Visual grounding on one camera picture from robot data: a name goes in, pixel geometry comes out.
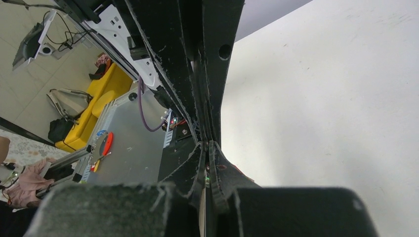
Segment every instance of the tiled floor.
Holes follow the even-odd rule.
[[[48,0],[36,3],[51,4]],[[79,44],[60,60],[38,57],[23,70],[12,72],[12,62],[21,40],[37,23],[48,8],[30,8],[0,1],[0,117],[47,139],[49,122],[59,118],[47,101],[46,93],[52,88],[86,90],[89,73],[94,73],[94,62],[102,52]],[[64,18],[72,31],[72,23]],[[48,31],[52,40],[65,40],[65,25],[56,16]]]

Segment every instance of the yellow cushion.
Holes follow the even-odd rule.
[[[92,114],[96,102],[108,91],[113,91],[115,98],[118,98],[129,91],[131,84],[132,79],[115,63],[112,64],[101,79],[93,80],[90,83],[87,93],[93,96],[92,101],[77,120],[78,124],[70,130],[64,142],[57,142],[55,146],[68,152],[74,152],[73,149],[77,150],[86,146],[97,122],[97,117]]]
[[[105,105],[109,104],[109,102],[115,100],[117,97],[118,95],[113,90],[103,94],[94,104],[92,114],[98,118]]]

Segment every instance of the purple cable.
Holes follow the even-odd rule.
[[[150,132],[155,132],[157,130],[159,130],[163,124],[165,123],[165,119],[162,120],[162,123],[160,123],[160,125],[154,129],[151,129],[148,125],[147,122],[145,121],[145,117],[144,117],[144,112],[143,112],[143,105],[141,103],[141,91],[142,91],[142,85],[143,85],[143,79],[141,77],[138,77],[138,107],[140,108],[140,114],[141,114],[141,119],[143,120],[143,124],[145,126],[145,128],[147,130],[149,130]]]

